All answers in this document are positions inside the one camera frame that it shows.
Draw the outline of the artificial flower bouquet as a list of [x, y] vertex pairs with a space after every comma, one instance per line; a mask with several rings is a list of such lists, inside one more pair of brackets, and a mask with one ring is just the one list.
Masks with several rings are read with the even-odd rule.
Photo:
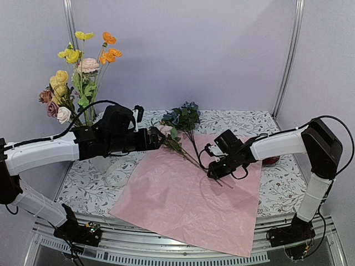
[[174, 125], [172, 122], [163, 121], [163, 122], [159, 122], [159, 125], [155, 123], [152, 124], [150, 127], [150, 131], [158, 135], [159, 143], [162, 144], [164, 148], [176, 153], [184, 160], [189, 161], [195, 167], [207, 173], [207, 169], [202, 167], [202, 163], [200, 159], [198, 159], [198, 155], [196, 155], [197, 158], [195, 158], [191, 153], [187, 152], [187, 150], [184, 149], [183, 147], [182, 138], [186, 136], [187, 139], [190, 140], [190, 142], [192, 143], [195, 152], [197, 150], [195, 139], [194, 139], [194, 133], [193, 131], [191, 131], [191, 126], [189, 126], [188, 129], [189, 131], [182, 130], [182, 136], [180, 136], [179, 135], [180, 131], [177, 129], [176, 125]]

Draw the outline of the pale yellow rose stem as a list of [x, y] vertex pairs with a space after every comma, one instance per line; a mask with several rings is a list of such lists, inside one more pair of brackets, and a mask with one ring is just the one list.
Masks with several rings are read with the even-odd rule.
[[71, 109], [73, 107], [74, 96], [72, 89], [68, 86], [69, 75], [65, 70], [58, 70], [54, 76], [50, 77], [49, 85], [52, 92], [52, 102], [62, 107]]

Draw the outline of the cream printed ribbon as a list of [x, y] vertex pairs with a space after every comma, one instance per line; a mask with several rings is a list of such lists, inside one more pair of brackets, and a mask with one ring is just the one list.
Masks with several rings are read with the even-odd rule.
[[136, 167], [136, 161], [120, 158], [106, 171], [104, 183], [108, 187], [124, 186]]

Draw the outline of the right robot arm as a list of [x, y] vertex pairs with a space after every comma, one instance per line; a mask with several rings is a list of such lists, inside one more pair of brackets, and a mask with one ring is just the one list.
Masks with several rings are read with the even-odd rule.
[[224, 131], [207, 148], [211, 156], [219, 158], [209, 164], [207, 176], [219, 180], [232, 175], [237, 168], [247, 169], [252, 163], [267, 158], [304, 154], [311, 165], [311, 177], [293, 225], [287, 237], [298, 242], [308, 233], [308, 225], [319, 206], [327, 198], [329, 188], [337, 176], [343, 145], [322, 118], [312, 119], [306, 125], [246, 141], [237, 138], [231, 130]]

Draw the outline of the white ribbed ceramic vase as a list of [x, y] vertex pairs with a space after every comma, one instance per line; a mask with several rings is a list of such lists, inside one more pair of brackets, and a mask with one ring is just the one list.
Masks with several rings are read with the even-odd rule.
[[105, 158], [103, 156], [97, 156], [90, 159], [92, 165], [100, 173], [106, 173], [108, 168], [111, 166], [110, 158]]

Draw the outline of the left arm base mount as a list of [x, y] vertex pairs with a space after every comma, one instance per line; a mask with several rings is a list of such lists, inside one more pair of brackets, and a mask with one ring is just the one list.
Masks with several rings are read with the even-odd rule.
[[72, 209], [64, 203], [62, 206], [66, 212], [67, 220], [63, 225], [54, 227], [53, 235], [68, 242], [98, 247], [102, 237], [100, 224], [88, 222], [85, 225], [80, 225]]

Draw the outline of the bright yellow poppy stem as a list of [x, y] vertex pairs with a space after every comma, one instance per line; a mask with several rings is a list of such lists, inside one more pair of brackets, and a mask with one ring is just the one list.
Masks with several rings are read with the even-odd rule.
[[72, 43], [59, 52], [58, 57], [66, 61], [71, 73], [59, 70], [49, 83], [53, 89], [52, 103], [58, 107], [57, 118], [63, 124], [81, 112], [83, 118], [75, 125], [92, 125], [96, 116], [92, 103], [97, 97], [100, 63], [95, 58], [85, 57], [84, 49], [77, 49]]

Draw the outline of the blue hydrangea flower stem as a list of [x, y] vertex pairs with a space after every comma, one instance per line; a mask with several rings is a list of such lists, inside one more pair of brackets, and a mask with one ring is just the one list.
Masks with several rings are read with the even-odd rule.
[[194, 101], [186, 101], [181, 107], [173, 108], [171, 111], [164, 114], [161, 119], [161, 122], [163, 121], [172, 122], [176, 125], [177, 129], [180, 131], [180, 136], [182, 136], [182, 130], [189, 131], [189, 126], [191, 126], [191, 131], [194, 133], [196, 125], [200, 123], [199, 107]]

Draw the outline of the pink peony flower stem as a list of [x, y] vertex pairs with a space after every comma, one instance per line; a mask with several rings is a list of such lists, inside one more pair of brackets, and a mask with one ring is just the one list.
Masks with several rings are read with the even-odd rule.
[[77, 73], [85, 78], [97, 76], [100, 70], [100, 65], [94, 58], [84, 58], [77, 65]]

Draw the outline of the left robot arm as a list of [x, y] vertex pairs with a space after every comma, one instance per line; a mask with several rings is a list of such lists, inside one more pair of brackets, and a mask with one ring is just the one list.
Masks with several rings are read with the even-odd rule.
[[143, 113], [141, 106], [130, 110], [109, 101], [102, 118], [92, 126], [68, 126], [60, 134], [22, 142], [1, 139], [1, 204], [22, 208], [60, 227], [71, 241], [78, 240], [83, 232], [71, 209], [32, 189], [21, 181], [20, 173], [56, 162], [157, 150], [165, 136], [156, 127], [138, 128]]

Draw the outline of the mauve and white rose stem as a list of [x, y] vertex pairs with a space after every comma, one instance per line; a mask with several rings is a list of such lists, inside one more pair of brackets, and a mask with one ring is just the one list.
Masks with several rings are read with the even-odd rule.
[[39, 94], [39, 102], [46, 105], [47, 115], [56, 118], [60, 124], [72, 122], [77, 116], [73, 100], [67, 90], [51, 91], [47, 88]]

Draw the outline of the orange poppy flower stem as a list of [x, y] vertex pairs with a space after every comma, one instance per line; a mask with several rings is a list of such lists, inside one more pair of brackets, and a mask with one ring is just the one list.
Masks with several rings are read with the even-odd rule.
[[104, 41], [104, 43], [102, 44], [102, 48], [101, 48], [100, 53], [98, 55], [98, 63], [99, 63], [100, 69], [98, 70], [98, 75], [95, 80], [96, 88], [94, 90], [92, 100], [97, 99], [98, 91], [99, 91], [100, 85], [102, 83], [103, 76], [104, 76], [109, 64], [114, 63], [116, 61], [116, 58], [119, 58], [122, 56], [121, 51], [119, 51], [113, 47], [113, 45], [116, 44], [116, 42], [117, 42], [116, 37], [112, 36], [109, 32], [104, 32], [103, 33], [103, 41]]

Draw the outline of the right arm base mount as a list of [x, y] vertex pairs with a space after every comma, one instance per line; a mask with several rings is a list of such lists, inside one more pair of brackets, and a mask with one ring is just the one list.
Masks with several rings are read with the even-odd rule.
[[285, 227], [274, 227], [267, 231], [266, 239], [271, 247], [293, 244], [315, 237], [315, 230], [311, 221], [304, 221], [293, 216], [291, 224]]

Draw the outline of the pink wrapping paper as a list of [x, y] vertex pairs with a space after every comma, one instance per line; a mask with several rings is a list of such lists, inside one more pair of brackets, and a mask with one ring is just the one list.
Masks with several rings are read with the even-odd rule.
[[110, 214], [189, 245], [249, 257], [260, 179], [260, 162], [214, 181], [160, 148], [139, 161]]

